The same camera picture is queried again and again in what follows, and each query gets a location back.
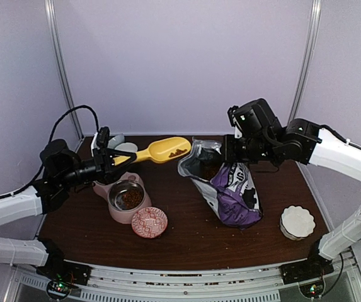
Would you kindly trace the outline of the yellow plastic food scoop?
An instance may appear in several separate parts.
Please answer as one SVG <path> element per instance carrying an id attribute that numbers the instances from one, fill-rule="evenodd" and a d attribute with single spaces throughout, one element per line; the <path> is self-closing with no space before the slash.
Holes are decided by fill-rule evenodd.
<path id="1" fill-rule="evenodd" d="M 137 159 L 134 163 L 151 160 L 156 164 L 163 164 L 186 155 L 191 148 L 191 143 L 183 137 L 157 140 L 150 143 L 146 149 L 136 152 Z"/>

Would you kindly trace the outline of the purple puppy food bag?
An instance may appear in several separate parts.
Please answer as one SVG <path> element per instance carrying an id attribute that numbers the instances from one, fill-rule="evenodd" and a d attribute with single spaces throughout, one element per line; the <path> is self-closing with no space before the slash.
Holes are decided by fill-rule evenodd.
<path id="1" fill-rule="evenodd" d="M 178 173 L 192 181 L 223 224 L 244 230 L 263 218 L 263 208 L 248 167 L 224 163 L 220 147 L 218 141 L 194 138 Z"/>

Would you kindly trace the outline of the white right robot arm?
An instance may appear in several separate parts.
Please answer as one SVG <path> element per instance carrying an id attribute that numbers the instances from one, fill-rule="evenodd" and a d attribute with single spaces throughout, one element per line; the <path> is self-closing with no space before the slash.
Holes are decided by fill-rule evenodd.
<path id="1" fill-rule="evenodd" d="M 329 168 L 361 182 L 361 146 L 343 138 L 328 125 L 297 118 L 282 126 L 263 98 L 227 110 L 233 135 L 224 136 L 224 162 L 256 164 L 270 162 L 279 167 L 286 160 Z M 361 205 L 333 231 L 315 244 L 302 263 L 306 277 L 316 277 L 339 253 L 361 240 Z"/>

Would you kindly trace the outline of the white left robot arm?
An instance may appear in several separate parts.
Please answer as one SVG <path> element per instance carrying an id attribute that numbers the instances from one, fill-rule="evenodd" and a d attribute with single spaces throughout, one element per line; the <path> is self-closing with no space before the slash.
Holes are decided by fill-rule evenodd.
<path id="1" fill-rule="evenodd" d="M 135 150 L 96 147 L 92 157 L 81 160 L 63 139 L 51 141 L 40 153 L 42 178 L 14 193 L 0 196 L 0 226 L 22 218 L 59 209 L 69 191 L 83 184 L 109 184 L 117 180 L 136 159 Z M 69 274 L 63 253 L 50 240 L 17 240 L 0 237 L 0 264 L 44 267 L 55 279 Z"/>

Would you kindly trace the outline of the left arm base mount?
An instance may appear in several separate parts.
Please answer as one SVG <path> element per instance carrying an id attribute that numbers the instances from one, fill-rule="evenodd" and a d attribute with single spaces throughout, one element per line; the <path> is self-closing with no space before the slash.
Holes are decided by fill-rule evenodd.
<path id="1" fill-rule="evenodd" d="M 65 260 L 63 251 L 51 239 L 38 239 L 47 253 L 46 263 L 36 266 L 36 273 L 56 282 L 86 286 L 91 274 L 90 266 Z"/>

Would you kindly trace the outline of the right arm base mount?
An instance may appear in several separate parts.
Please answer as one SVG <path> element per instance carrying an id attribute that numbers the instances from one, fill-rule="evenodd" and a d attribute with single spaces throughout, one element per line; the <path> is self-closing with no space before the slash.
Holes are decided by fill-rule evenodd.
<path id="1" fill-rule="evenodd" d="M 307 281 L 334 272 L 332 261 L 320 256 L 319 243 L 320 240 L 317 240 L 312 245 L 306 260 L 280 266 L 280 273 L 284 284 Z"/>

